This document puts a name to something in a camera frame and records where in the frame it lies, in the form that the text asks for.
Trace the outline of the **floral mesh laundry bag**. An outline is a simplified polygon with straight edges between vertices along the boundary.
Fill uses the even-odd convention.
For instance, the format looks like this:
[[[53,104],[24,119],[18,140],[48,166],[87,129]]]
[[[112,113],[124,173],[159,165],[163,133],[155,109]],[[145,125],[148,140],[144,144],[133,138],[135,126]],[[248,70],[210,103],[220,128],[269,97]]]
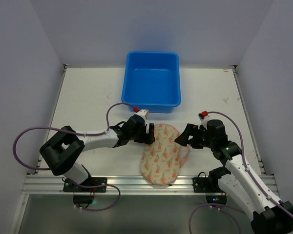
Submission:
[[[147,182],[167,186],[173,183],[185,164],[189,147],[175,143],[179,131],[168,124],[154,126],[155,141],[145,147],[141,160],[141,174]]]

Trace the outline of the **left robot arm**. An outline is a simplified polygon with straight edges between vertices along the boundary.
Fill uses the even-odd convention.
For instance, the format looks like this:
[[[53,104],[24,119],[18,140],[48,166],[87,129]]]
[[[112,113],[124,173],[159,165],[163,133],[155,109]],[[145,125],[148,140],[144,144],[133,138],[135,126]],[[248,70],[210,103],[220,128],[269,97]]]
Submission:
[[[91,174],[77,162],[81,153],[98,148],[117,148],[130,141],[151,145],[155,141],[154,124],[134,114],[122,124],[108,127],[104,132],[81,133],[70,126],[59,129],[39,150],[55,176],[65,176],[81,186],[91,186]]]

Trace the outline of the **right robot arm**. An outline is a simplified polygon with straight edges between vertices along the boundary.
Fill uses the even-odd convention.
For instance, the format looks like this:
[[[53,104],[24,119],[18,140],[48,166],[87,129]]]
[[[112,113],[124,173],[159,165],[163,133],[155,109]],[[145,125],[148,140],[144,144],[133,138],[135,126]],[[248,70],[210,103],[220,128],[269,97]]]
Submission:
[[[293,205],[283,202],[254,172],[242,149],[228,139],[221,120],[203,117],[199,126],[188,124],[175,143],[212,151],[222,166],[209,172],[211,186],[234,200],[250,219],[255,234],[293,231]]]

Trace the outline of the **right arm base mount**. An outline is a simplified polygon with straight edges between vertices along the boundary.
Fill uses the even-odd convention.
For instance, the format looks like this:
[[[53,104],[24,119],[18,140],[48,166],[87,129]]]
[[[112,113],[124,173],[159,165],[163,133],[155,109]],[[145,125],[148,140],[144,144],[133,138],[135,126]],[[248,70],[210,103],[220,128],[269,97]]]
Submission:
[[[192,186],[195,193],[205,194],[207,203],[226,205],[227,194],[220,190],[205,172],[200,172],[198,176],[192,178]]]

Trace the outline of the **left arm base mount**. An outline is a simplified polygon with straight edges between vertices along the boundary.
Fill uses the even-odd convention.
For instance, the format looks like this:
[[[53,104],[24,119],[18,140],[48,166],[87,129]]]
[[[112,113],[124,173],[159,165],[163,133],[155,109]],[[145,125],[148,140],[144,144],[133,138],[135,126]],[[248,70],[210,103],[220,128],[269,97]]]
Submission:
[[[106,177],[89,177],[81,185],[74,184],[68,178],[63,179],[63,191],[73,193],[73,204],[87,208],[94,202],[95,193],[105,193],[107,184]]]

